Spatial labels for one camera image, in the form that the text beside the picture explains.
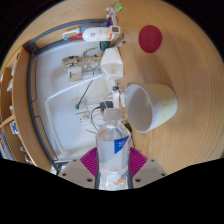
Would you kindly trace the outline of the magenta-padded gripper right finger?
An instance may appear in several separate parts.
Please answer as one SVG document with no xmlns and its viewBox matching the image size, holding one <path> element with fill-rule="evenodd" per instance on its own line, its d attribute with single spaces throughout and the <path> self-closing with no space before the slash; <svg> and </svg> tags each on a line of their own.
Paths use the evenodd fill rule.
<svg viewBox="0 0 224 224">
<path fill-rule="evenodd" d="M 155 159 L 147 159 L 135 148 L 130 148 L 128 188 L 135 189 L 148 185 L 167 175 Z"/>
</svg>

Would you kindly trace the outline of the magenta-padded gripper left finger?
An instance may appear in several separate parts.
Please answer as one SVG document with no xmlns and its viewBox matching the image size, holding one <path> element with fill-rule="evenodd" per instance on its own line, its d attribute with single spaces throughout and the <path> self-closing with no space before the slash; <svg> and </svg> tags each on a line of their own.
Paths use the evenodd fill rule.
<svg viewBox="0 0 224 224">
<path fill-rule="evenodd" d="M 80 159 L 71 160 L 59 176 L 78 186 L 98 189 L 100 181 L 98 170 L 97 149 L 93 148 Z"/>
</svg>

